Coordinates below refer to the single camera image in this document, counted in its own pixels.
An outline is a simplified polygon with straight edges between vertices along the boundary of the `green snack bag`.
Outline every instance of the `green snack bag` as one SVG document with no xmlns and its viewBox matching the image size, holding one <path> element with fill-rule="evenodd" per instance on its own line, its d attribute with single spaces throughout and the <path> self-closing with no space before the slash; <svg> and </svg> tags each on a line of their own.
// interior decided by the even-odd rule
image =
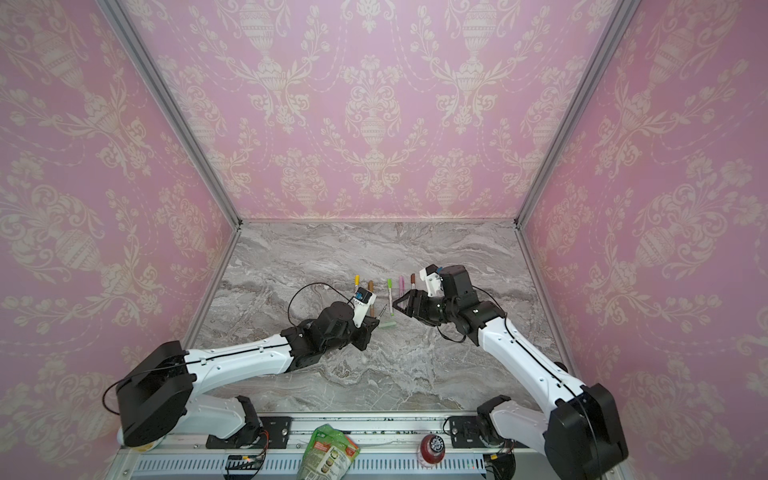
<svg viewBox="0 0 768 480">
<path fill-rule="evenodd" d="M 326 423 L 312 432 L 296 480 L 339 480 L 359 453 L 355 442 Z"/>
</svg>

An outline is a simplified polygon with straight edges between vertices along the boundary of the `marble table surface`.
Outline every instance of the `marble table surface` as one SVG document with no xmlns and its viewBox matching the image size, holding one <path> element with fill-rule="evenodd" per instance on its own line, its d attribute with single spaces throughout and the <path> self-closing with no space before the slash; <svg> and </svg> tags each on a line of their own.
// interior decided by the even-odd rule
<svg viewBox="0 0 768 480">
<path fill-rule="evenodd" d="M 424 289 L 418 270 L 462 264 L 473 284 L 489 291 L 510 320 L 553 360 L 557 348 L 510 222 L 444 223 L 250 223 L 244 226 L 230 265 L 195 339 L 214 348 L 262 339 L 289 326 L 291 296 L 322 281 L 352 295 L 354 276 L 373 280 L 386 308 L 386 279 L 398 295 L 399 275 Z M 341 300 L 311 286 L 293 301 L 294 322 L 316 318 Z M 381 316 L 390 320 L 389 312 Z M 354 346 L 327 353 L 318 364 L 282 375 L 248 379 L 212 394 L 246 395 L 259 412 L 470 409 L 509 395 L 538 409 L 501 364 L 469 340 L 451 343 L 435 328 L 395 313 L 396 326 L 373 332 L 365 352 Z M 461 338 L 453 326 L 443 332 Z"/>
</svg>

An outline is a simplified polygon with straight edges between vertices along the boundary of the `red bottle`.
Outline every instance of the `red bottle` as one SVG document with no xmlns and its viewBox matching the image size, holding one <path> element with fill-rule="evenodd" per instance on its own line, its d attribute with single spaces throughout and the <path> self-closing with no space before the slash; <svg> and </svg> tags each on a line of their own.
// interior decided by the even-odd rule
<svg viewBox="0 0 768 480">
<path fill-rule="evenodd" d="M 445 457 L 445 442 L 440 435 L 430 434 L 422 439 L 416 458 L 424 468 L 432 468 Z"/>
</svg>

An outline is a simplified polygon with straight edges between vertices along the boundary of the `pink wallpaper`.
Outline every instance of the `pink wallpaper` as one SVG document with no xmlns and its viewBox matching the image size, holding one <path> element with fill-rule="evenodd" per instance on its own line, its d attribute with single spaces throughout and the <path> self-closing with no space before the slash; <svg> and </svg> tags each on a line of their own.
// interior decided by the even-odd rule
<svg viewBox="0 0 768 480">
<path fill-rule="evenodd" d="M 526 232 L 637 480 L 768 478 L 765 18 L 642 2 Z"/>
<path fill-rule="evenodd" d="M 615 0 L 123 0 L 245 218 L 514 217 Z"/>
<path fill-rule="evenodd" d="M 0 45 L 2 476 L 98 480 L 103 389 L 185 334 L 231 230 L 95 2 L 0 2 Z"/>
</svg>

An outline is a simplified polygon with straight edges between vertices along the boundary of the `brown marker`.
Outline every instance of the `brown marker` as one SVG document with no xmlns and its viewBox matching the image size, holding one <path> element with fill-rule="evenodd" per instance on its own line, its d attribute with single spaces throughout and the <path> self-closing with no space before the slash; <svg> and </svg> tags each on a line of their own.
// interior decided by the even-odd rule
<svg viewBox="0 0 768 480">
<path fill-rule="evenodd" d="M 368 291 L 370 293 L 373 293 L 373 280 L 368 280 Z M 373 304 L 371 303 L 371 310 L 370 310 L 371 316 L 376 316 L 376 314 L 373 312 Z"/>
</svg>

